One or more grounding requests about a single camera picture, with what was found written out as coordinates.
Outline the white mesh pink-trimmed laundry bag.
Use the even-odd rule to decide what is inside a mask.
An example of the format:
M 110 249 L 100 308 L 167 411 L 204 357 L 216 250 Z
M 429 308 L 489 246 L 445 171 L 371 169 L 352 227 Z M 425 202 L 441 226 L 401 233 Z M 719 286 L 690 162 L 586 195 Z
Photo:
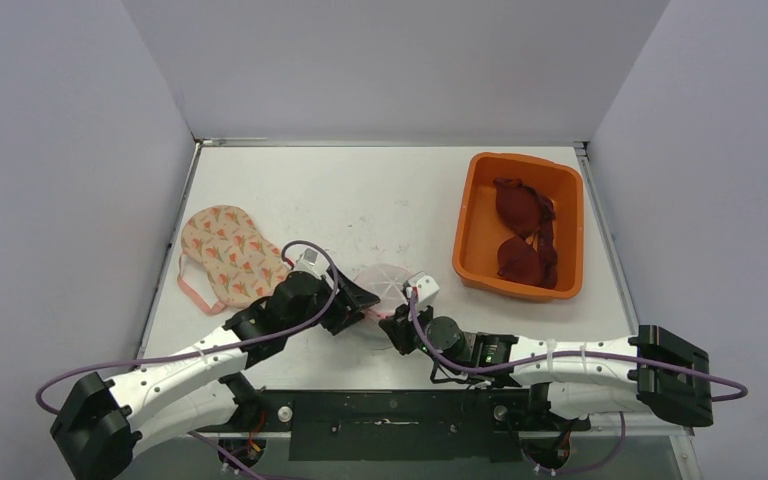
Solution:
M 386 263 L 370 265 L 358 272 L 353 282 L 376 295 L 379 302 L 365 313 L 365 320 L 378 327 L 380 320 L 389 318 L 407 304 L 404 283 L 414 275 L 410 270 Z

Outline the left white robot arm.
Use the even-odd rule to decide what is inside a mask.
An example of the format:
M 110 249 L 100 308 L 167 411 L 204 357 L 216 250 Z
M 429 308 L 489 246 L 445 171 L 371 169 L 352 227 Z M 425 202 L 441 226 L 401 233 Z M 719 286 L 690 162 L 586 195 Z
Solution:
M 242 431 L 264 418 L 245 369 L 280 353 L 284 330 L 307 320 L 336 335 L 379 304 L 372 292 L 328 269 L 294 271 L 272 295 L 254 301 L 175 355 L 109 379 L 90 373 L 72 387 L 50 429 L 77 479 L 114 479 L 132 460 L 204 427 Z

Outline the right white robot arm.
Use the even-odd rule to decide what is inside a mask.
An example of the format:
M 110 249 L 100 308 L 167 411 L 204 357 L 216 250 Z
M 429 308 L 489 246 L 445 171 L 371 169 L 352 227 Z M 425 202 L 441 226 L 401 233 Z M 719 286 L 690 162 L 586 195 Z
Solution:
M 406 305 L 379 326 L 400 354 L 422 352 L 455 383 L 529 390 L 525 414 L 540 429 L 614 412 L 650 412 L 684 427 L 713 423 L 707 352 L 660 326 L 613 340 L 559 342 L 467 332 L 432 308 L 413 317 Z

